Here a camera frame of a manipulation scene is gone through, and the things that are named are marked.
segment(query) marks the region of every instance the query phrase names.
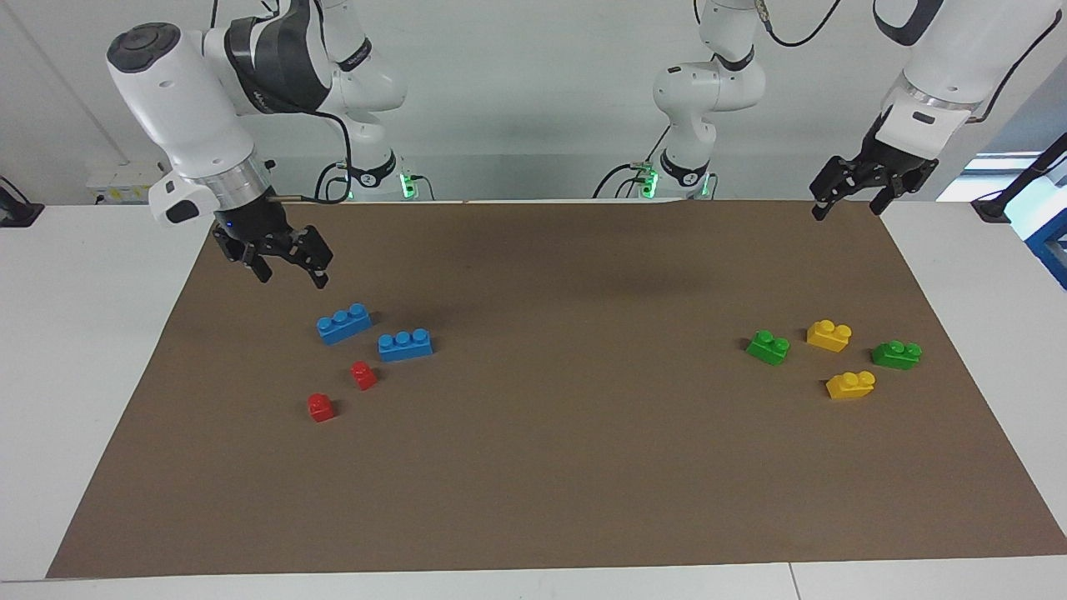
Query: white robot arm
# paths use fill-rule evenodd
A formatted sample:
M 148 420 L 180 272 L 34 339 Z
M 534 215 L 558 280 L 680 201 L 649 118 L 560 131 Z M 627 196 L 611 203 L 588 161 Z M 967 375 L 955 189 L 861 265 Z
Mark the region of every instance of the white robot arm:
M 766 76 L 752 46 L 759 25 L 753 0 L 708 0 L 700 37 L 712 60 L 674 65 L 656 76 L 653 97 L 670 119 L 657 158 L 657 195 L 696 194 L 715 146 L 711 113 L 746 109 L 763 97 Z
M 272 16 L 207 32 L 147 23 L 116 37 L 107 58 L 126 104 L 174 167 L 149 190 L 154 216 L 178 224 L 213 212 L 212 235 L 225 256 L 260 281 L 271 277 L 262 256 L 273 255 L 321 288 L 333 254 L 314 226 L 288 225 L 238 114 L 315 114 L 341 132 L 345 193 L 291 200 L 333 204 L 349 190 L 360 200 L 412 193 L 402 158 L 370 114 L 399 107 L 407 84 L 364 35 L 350 0 L 282 0 Z
M 875 0 L 878 28 L 911 59 L 886 95 L 881 113 L 851 160 L 831 158 L 811 183 L 823 220 L 839 200 L 882 188 L 880 215 L 894 199 L 922 188 L 952 136 L 990 98 L 999 82 L 1062 17 L 1061 0 Z

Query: green lego brick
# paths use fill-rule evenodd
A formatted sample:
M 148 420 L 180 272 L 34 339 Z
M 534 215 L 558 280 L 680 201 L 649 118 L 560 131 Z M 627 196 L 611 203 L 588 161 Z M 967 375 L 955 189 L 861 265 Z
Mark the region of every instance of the green lego brick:
M 780 365 L 790 351 L 790 341 L 775 337 L 769 331 L 762 329 L 755 332 L 745 351 L 767 364 Z
M 919 344 L 903 344 L 893 340 L 871 350 L 871 361 L 878 366 L 907 370 L 919 364 L 922 354 Z

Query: blue frame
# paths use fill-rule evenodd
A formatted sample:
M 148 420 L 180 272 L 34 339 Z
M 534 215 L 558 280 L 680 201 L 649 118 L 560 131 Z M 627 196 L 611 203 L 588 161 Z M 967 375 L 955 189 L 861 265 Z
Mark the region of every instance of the blue frame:
M 1067 235 L 1067 208 L 1026 238 L 1026 246 L 1052 272 L 1052 277 L 1056 278 L 1060 285 L 1067 289 L 1067 248 L 1060 241 L 1065 235 Z

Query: toy block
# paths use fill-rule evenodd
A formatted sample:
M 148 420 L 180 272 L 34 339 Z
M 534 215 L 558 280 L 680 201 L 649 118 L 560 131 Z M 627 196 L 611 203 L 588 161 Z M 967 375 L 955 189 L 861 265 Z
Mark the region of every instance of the toy block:
M 858 374 L 842 373 L 826 382 L 826 391 L 834 400 L 862 398 L 874 392 L 874 374 L 870 370 L 861 370 Z
M 893 340 L 871 350 L 871 361 L 878 366 L 908 370 L 919 364 L 922 354 L 919 344 L 903 344 Z
M 769 331 L 762 329 L 755 332 L 745 351 L 767 364 L 780 365 L 790 351 L 790 341 L 775 337 Z
M 378 383 L 378 377 L 375 376 L 375 372 L 363 361 L 352 363 L 352 378 L 355 379 L 355 384 L 364 392 L 373 386 L 375 383 Z
M 425 329 L 416 329 L 411 333 L 401 331 L 396 335 L 385 334 L 378 338 L 378 354 L 384 362 L 429 357 L 432 353 L 430 332 Z
M 352 304 L 347 311 L 337 311 L 333 317 L 322 317 L 316 323 L 319 337 L 327 346 L 333 346 L 361 331 L 370 329 L 370 314 L 363 304 Z
M 840 352 L 848 345 L 848 340 L 853 336 L 853 329 L 847 325 L 833 325 L 829 319 L 815 321 L 808 328 L 808 343 L 812 346 Z
M 325 394 L 312 394 L 308 396 L 307 412 L 312 414 L 312 419 L 314 419 L 316 423 L 322 423 L 323 421 L 333 419 L 333 404 L 330 402 L 330 396 L 327 396 Z

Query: brown table surface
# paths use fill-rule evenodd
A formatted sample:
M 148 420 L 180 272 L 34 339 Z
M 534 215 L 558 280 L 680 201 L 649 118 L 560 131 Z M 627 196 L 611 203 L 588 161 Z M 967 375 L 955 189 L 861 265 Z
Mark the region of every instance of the brown table surface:
M 1067 553 L 880 221 L 809 208 L 289 207 L 336 254 L 322 291 L 208 240 L 49 577 Z M 353 301 L 376 326 L 325 347 Z M 822 318 L 840 354 L 803 344 Z M 417 327 L 433 357 L 378 361 Z M 762 328 L 783 365 L 743 351 Z M 871 365 L 892 338 L 922 363 Z

